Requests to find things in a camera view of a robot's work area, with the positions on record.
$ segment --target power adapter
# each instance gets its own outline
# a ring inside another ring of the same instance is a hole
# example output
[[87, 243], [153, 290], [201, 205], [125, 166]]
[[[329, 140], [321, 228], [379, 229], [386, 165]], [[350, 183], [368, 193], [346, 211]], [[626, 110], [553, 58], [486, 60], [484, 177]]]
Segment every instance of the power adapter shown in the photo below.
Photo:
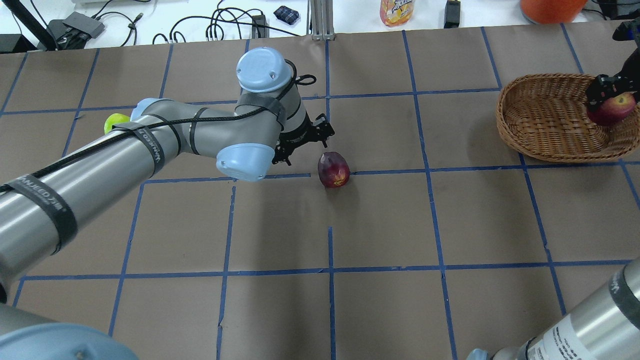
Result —
[[460, 2], [459, 0], [447, 0], [444, 7], [444, 28], [451, 29], [460, 26]]
[[269, 29], [263, 28], [263, 26], [267, 26], [267, 17], [264, 15], [252, 15], [251, 18], [253, 19], [251, 26], [251, 38], [268, 38]]

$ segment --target black device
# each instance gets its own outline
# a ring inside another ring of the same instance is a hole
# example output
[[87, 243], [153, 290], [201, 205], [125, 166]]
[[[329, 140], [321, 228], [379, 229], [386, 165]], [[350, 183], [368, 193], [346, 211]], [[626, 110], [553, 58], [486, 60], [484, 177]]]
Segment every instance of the black device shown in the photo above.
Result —
[[56, 50], [56, 42], [51, 34], [40, 25], [33, 15], [24, 7], [20, 0], [2, 0], [4, 5], [23, 23], [29, 31], [41, 41], [47, 50]]
[[35, 49], [22, 34], [0, 34], [0, 54], [26, 53]]
[[600, 74], [587, 87], [587, 109], [597, 110], [603, 102], [619, 94], [640, 90], [640, 17], [636, 20], [622, 22], [612, 36], [616, 41], [633, 40], [636, 50], [627, 58], [622, 69], [613, 76]]
[[251, 26], [251, 38], [268, 38], [269, 29], [263, 28], [263, 26], [267, 26], [267, 17], [264, 15], [251, 15], [251, 18], [253, 19], [253, 25]]
[[451, 29], [460, 26], [460, 2], [447, 0], [444, 6], [444, 28]]
[[79, 12], [65, 20], [52, 20], [47, 27], [61, 50], [83, 49], [89, 39], [104, 31], [104, 24]]
[[640, 10], [637, 0], [591, 0], [600, 5], [602, 13], [610, 19], [635, 19]]
[[300, 13], [284, 5], [282, 5], [276, 11], [274, 11], [273, 15], [276, 15], [278, 20], [282, 20], [289, 25], [293, 24], [294, 22], [296, 22], [296, 20], [300, 18]]

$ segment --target apple in gripper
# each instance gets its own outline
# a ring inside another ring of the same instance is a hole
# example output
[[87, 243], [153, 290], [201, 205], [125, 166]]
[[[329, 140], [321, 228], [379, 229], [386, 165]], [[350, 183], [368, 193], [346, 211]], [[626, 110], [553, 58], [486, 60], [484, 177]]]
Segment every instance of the apple in gripper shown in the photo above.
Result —
[[351, 171], [347, 161], [335, 151], [325, 152], [318, 160], [318, 176], [326, 188], [339, 188], [349, 181]]
[[601, 126], [612, 126], [625, 119], [636, 108], [636, 98], [625, 92], [607, 99], [596, 111], [587, 110], [589, 120]]

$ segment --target juice bottle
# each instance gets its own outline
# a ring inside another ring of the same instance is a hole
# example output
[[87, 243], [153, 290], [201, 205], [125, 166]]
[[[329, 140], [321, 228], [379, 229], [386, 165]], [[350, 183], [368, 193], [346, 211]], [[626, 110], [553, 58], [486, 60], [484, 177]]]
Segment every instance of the juice bottle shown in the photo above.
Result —
[[415, 0], [380, 0], [380, 19], [388, 27], [398, 26], [411, 19]]

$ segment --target black cable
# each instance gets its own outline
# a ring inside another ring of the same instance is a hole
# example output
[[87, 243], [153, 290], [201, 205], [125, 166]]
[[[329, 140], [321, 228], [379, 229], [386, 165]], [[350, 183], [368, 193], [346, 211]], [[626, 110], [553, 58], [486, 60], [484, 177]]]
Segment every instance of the black cable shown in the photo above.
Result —
[[210, 36], [211, 36], [211, 40], [213, 40], [213, 35], [211, 35], [211, 27], [212, 27], [212, 25], [213, 25], [213, 26], [217, 26], [217, 27], [219, 27], [219, 28], [220, 28], [220, 33], [221, 33], [221, 35], [220, 35], [220, 40], [224, 40], [224, 39], [225, 39], [225, 30], [222, 28], [222, 26], [220, 26], [220, 25], [218, 25], [218, 24], [210, 24], [209, 26], [207, 26], [207, 28], [206, 28], [206, 29], [204, 29], [204, 36], [207, 38], [207, 40], [209, 40], [209, 39], [210, 39]]
[[[230, 23], [230, 24], [235, 24], [236, 23], [234, 21], [224, 21], [224, 20], [218, 20], [218, 21], [227, 22], [227, 23]], [[294, 34], [294, 33], [291, 33], [289, 31], [286, 31], [286, 30], [283, 30], [283, 29], [272, 28], [271, 26], [262, 25], [262, 24], [250, 24], [249, 22], [238, 22], [238, 24], [240, 24], [240, 25], [253, 25], [253, 26], [257, 26], [258, 28], [271, 29], [271, 30], [279, 31], [281, 33], [292, 35], [294, 37], [300, 36], [298, 34]]]
[[140, 20], [142, 18], [142, 13], [139, 13], [138, 16], [136, 16], [136, 18], [134, 20], [131, 20], [130, 17], [126, 16], [125, 14], [121, 13], [121, 12], [106, 12], [103, 13], [102, 15], [98, 16], [96, 18], [96, 20], [100, 20], [101, 18], [103, 18], [103, 16], [105, 15], [109, 15], [109, 14], [117, 14], [117, 15], [121, 15], [127, 18], [127, 20], [129, 20], [129, 34], [127, 35], [127, 40], [124, 40], [124, 42], [122, 43], [122, 45], [120, 45], [120, 47], [123, 47], [124, 45], [126, 45], [129, 41], [129, 39], [131, 38], [131, 35], [133, 34], [133, 44], [136, 45], [136, 42], [138, 42], [138, 29], [136, 28], [136, 23], [138, 22], [138, 20]]
[[[241, 14], [240, 16], [236, 17], [236, 16], [231, 12], [231, 10], [239, 11], [239, 12], [241, 12], [242, 14]], [[222, 9], [221, 9], [221, 8], [217, 8], [215, 11], [213, 11], [213, 14], [211, 15], [211, 18], [212, 18], [212, 19], [211, 19], [211, 23], [212, 23], [212, 24], [214, 23], [214, 19], [213, 19], [213, 17], [216, 17], [216, 19], [218, 19], [218, 18], [224, 19], [224, 18], [222, 17], [222, 12], [223, 12], [223, 11], [224, 11], [224, 12], [228, 12], [228, 13], [230, 13], [230, 14], [231, 14], [231, 16], [233, 16], [234, 20], [229, 20], [229, 21], [234, 21], [234, 22], [235, 22], [235, 24], [236, 24], [236, 26], [237, 26], [237, 28], [238, 28], [238, 36], [239, 36], [239, 38], [240, 38], [240, 39], [242, 39], [242, 32], [240, 31], [240, 23], [238, 22], [238, 20], [239, 20], [241, 17], [243, 17], [243, 16], [248, 16], [248, 17], [249, 17], [249, 19], [251, 19], [251, 25], [252, 25], [252, 26], [257, 25], [256, 21], [253, 19], [253, 17], [252, 17], [252, 16], [251, 16], [251, 14], [249, 13], [249, 12], [250, 12], [250, 11], [252, 11], [252, 10], [259, 11], [261, 15], [264, 15], [264, 12], [262, 12], [262, 10], [260, 10], [260, 9], [256, 9], [256, 8], [249, 9], [249, 10], [246, 10], [246, 11], [245, 11], [245, 10], [243, 10], [243, 9], [240, 9], [240, 8], [233, 8], [233, 7], [230, 7], [230, 8], [222, 8]]]
[[[276, 96], [276, 100], [282, 100], [282, 98], [287, 94], [287, 92], [289, 92], [289, 90], [300, 80], [304, 79], [304, 78], [309, 78], [309, 76], [301, 76], [300, 79], [297, 79], [298, 77], [298, 70], [296, 69], [295, 64], [293, 64], [293, 62], [286, 60], [285, 61], [289, 64], [289, 66], [291, 66], [291, 70], [293, 73], [293, 76], [291, 77], [291, 79], [289, 80], [289, 82], [287, 83], [287, 85], [282, 89], [282, 91], [278, 94], [278, 96]], [[172, 125], [178, 125], [178, 124], [185, 124], [188, 122], [218, 122], [218, 121], [234, 121], [234, 120], [241, 120], [241, 119], [245, 119], [251, 116], [254, 116], [258, 113], [261, 113], [265, 111], [264, 108], [258, 108], [256, 110], [253, 111], [249, 111], [248, 113], [244, 113], [242, 115], [235, 115], [235, 116], [230, 116], [230, 117], [200, 117], [200, 118], [189, 118], [189, 119], [178, 119], [178, 120], [169, 120], [167, 122], [157, 122], [155, 124], [150, 124], [147, 127], [149, 129], [155, 129], [156, 127], [161, 127], [161, 126], [172, 126]], [[123, 140], [129, 136], [132, 136], [131, 132], [126, 132], [126, 133], [122, 133], [122, 134], [118, 134], [114, 137], [105, 139], [95, 145], [89, 146], [81, 151], [75, 152], [63, 159], [60, 159], [58, 161], [56, 161], [55, 163], [41, 168], [40, 170], [33, 172], [31, 175], [34, 176], [35, 178], [42, 178], [43, 176], [47, 176], [49, 174], [51, 174], [54, 171], [57, 171], [63, 167], [66, 167], [67, 165], [80, 160], [81, 158], [87, 156], [87, 155], [91, 155], [94, 152], [97, 152], [99, 150], [102, 150], [104, 148], [106, 148], [107, 146], [111, 145], [112, 143], [116, 143], [119, 142], [120, 140]], [[1, 185], [0, 186], [0, 193], [4, 193], [7, 191], [10, 191], [11, 187], [8, 186], [7, 184]]]
[[184, 37], [184, 34], [182, 34], [180, 31], [174, 31], [173, 38], [175, 39], [175, 42], [178, 42], [178, 38], [176, 37], [176, 34], [180, 34], [180, 36], [182, 36], [182, 41], [187, 42], [187, 39]]
[[[185, 21], [185, 20], [188, 20], [188, 19], [211, 19], [211, 18], [210, 18], [210, 17], [208, 17], [208, 16], [203, 16], [203, 15], [191, 15], [191, 16], [183, 17], [182, 19], [178, 20], [178, 21], [173, 25], [173, 27], [171, 28], [170, 33], [173, 33], [173, 30], [175, 30], [175, 27], [176, 27], [176, 26], [178, 26], [178, 24], [180, 24], [181, 22], [183, 22], [183, 21]], [[273, 28], [273, 27], [271, 27], [271, 26], [262, 25], [262, 24], [250, 24], [249, 22], [236, 22], [236, 21], [226, 21], [226, 20], [218, 20], [218, 21], [220, 21], [220, 22], [225, 22], [225, 23], [228, 23], [228, 24], [236, 24], [236, 23], [238, 23], [238, 24], [240, 24], [240, 25], [253, 25], [253, 26], [257, 26], [258, 28], [271, 29], [271, 30], [279, 31], [279, 32], [281, 32], [281, 33], [285, 33], [285, 34], [292, 35], [292, 36], [295, 36], [295, 37], [300, 36], [300, 35], [298, 35], [298, 34], [294, 34], [294, 33], [291, 33], [291, 32], [289, 32], [289, 31], [286, 31], [286, 30], [282, 30], [282, 29], [278, 29], [278, 28]]]
[[129, 42], [129, 39], [131, 38], [131, 35], [133, 34], [133, 29], [129, 29], [129, 34], [127, 35], [127, 38], [124, 40], [124, 42], [122, 43], [122, 45], [120, 45], [120, 47], [123, 47], [124, 45], [127, 45], [127, 43]]
[[36, 4], [33, 3], [33, 0], [29, 0], [29, 2], [31, 2], [33, 9], [36, 11], [38, 16], [40, 17], [40, 20], [42, 20], [42, 23], [44, 24], [44, 28], [47, 30], [49, 35], [51, 35], [51, 37], [53, 38], [53, 42], [56, 44], [56, 50], [60, 50], [60, 45], [58, 45], [58, 39], [56, 39], [56, 37], [53, 35], [53, 33], [51, 32], [51, 29], [49, 29], [49, 26], [47, 25], [47, 21], [42, 17], [42, 14], [38, 11], [38, 8], [36, 7]]
[[583, 12], [595, 12], [595, 13], [599, 13], [600, 16], [602, 16], [603, 19], [607, 20], [607, 16], [604, 15], [604, 13], [602, 13], [601, 11], [598, 10], [594, 10], [594, 9], [582, 9]]
[[158, 37], [162, 37], [162, 38], [164, 39], [164, 42], [166, 42], [166, 43], [168, 43], [168, 42], [169, 42], [169, 39], [167, 39], [167, 38], [166, 38], [166, 36], [165, 36], [164, 34], [158, 33], [158, 34], [156, 34], [156, 35], [154, 36], [154, 39], [153, 39], [153, 40], [151, 40], [151, 44], [152, 44], [152, 45], [155, 45], [155, 44], [156, 44], [156, 39], [157, 39]]
[[610, 5], [610, 6], [625, 6], [625, 5], [636, 5], [636, 4], [640, 4], [640, 1], [634, 1], [633, 3], [626, 3], [626, 4], [618, 4], [618, 3], [602, 3], [600, 1], [596, 1], [596, 0], [591, 0], [592, 3], [594, 4], [598, 4], [598, 5]]
[[[238, 19], [239, 19], [239, 17], [236, 17], [234, 15], [234, 13], [232, 13], [230, 10], [218, 8], [218, 9], [215, 9], [213, 11], [213, 14], [211, 14], [211, 23], [209, 25], [217, 24], [218, 23], [218, 19], [224, 19], [222, 17], [222, 12], [228, 12], [229, 14], [231, 14], [231, 17], [234, 18], [234, 21], [238, 21]], [[236, 24], [236, 26], [238, 28], [238, 36], [240, 37], [240, 39], [242, 39], [242, 31], [240, 31], [240, 24]], [[218, 34], [216, 33], [216, 28], [215, 27], [213, 27], [213, 35], [215, 35], [216, 38], [218, 37]]]
[[104, 10], [104, 8], [107, 7], [107, 5], [112, 2], [113, 0], [108, 0], [106, 3], [104, 3], [104, 5], [102, 5], [102, 8], [100, 8], [100, 10], [98, 10], [97, 13], [93, 14], [93, 16], [91, 16], [93, 19], [95, 19], [96, 16], [100, 15], [100, 13]]
[[15, 24], [18, 25], [18, 29], [20, 30], [20, 35], [24, 36], [24, 34], [22, 33], [22, 26], [20, 26], [20, 22], [18, 21], [18, 19], [15, 18], [15, 15], [13, 13], [11, 13], [11, 16], [13, 16], [13, 21], [15, 21]]
[[125, 14], [123, 14], [123, 13], [121, 13], [121, 12], [106, 12], [106, 13], [103, 13], [102, 15], [100, 15], [96, 20], [100, 20], [100, 19], [101, 19], [101, 18], [103, 18], [105, 15], [109, 15], [110, 13], [114, 13], [114, 14], [118, 14], [118, 15], [124, 16], [124, 17], [126, 17], [126, 18], [127, 18], [127, 20], [128, 20], [131, 24], [134, 24], [133, 20], [131, 20], [131, 18], [130, 18], [130, 17], [126, 16]]

